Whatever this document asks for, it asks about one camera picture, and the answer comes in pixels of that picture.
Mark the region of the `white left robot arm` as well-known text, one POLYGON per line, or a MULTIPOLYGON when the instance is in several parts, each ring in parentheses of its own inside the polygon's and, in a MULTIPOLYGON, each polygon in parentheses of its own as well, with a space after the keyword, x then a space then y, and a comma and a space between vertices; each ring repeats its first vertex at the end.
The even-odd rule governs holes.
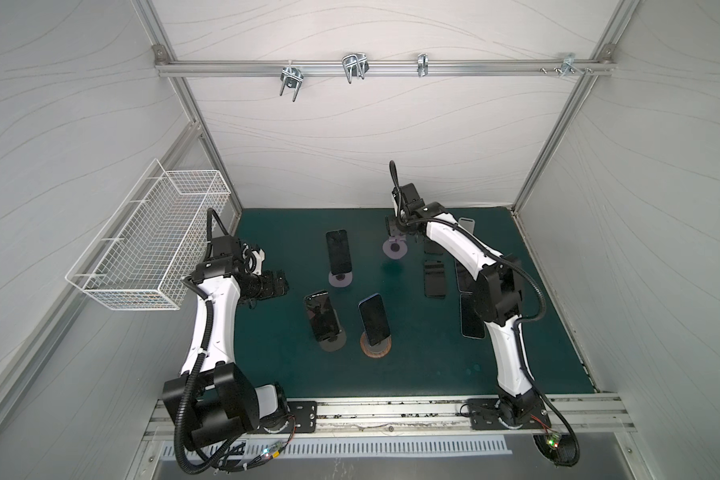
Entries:
POLYGON ((175 426, 175 442, 190 452, 258 431, 285 429, 289 410, 283 388, 254 386, 234 356, 237 307, 283 296, 284 272, 205 261, 182 280, 197 298, 190 349, 180 375, 167 381, 162 401, 175 426))

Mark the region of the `silver round phone stand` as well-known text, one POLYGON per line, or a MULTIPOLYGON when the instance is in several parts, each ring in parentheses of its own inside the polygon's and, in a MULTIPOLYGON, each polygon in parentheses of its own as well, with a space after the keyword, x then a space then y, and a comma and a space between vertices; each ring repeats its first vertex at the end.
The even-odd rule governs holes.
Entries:
POLYGON ((476 222, 472 218, 460 217, 457 221, 459 231, 462 235, 472 236, 474 234, 476 222))

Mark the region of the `blue edged phone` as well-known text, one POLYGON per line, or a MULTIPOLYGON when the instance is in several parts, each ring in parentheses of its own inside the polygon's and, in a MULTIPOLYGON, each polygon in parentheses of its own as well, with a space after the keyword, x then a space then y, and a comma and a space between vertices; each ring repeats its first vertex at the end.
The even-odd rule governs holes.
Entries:
POLYGON ((379 293, 362 300, 358 308, 369 345, 375 346, 391 336, 384 302, 379 293))

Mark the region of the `purple round phone stand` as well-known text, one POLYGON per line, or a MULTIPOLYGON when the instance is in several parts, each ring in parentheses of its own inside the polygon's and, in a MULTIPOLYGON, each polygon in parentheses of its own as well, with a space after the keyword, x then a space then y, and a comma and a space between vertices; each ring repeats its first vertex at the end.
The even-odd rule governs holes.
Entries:
POLYGON ((400 238, 388 238, 382 245, 383 253, 392 260, 400 260, 408 252, 407 242, 400 238))

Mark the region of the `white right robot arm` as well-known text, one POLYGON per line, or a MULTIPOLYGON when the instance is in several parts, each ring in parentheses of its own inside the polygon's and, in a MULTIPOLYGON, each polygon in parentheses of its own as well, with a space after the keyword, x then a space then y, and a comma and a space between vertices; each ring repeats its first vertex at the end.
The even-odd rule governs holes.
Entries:
POLYGON ((472 277, 471 306, 490 335, 497 365, 502 422, 517 429, 540 403, 525 351, 522 325, 546 313, 538 285, 514 261, 488 247, 438 203, 416 209, 393 202, 397 228, 426 236, 444 248, 472 277))

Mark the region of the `black folding phone stand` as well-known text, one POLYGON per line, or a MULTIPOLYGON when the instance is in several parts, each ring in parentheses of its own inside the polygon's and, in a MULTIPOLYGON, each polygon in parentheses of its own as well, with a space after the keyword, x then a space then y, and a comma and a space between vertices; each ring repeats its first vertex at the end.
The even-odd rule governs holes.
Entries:
POLYGON ((443 255, 445 253, 445 250, 437 242, 431 240, 428 237, 425 237, 424 238, 424 253, 426 255, 443 255))

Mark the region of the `white edged phone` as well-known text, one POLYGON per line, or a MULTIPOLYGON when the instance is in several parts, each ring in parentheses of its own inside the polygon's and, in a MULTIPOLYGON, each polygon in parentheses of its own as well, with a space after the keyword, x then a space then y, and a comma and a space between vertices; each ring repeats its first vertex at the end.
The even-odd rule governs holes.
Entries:
POLYGON ((454 261, 456 283, 460 293, 468 293, 474 290, 475 281, 470 272, 457 260, 454 261))

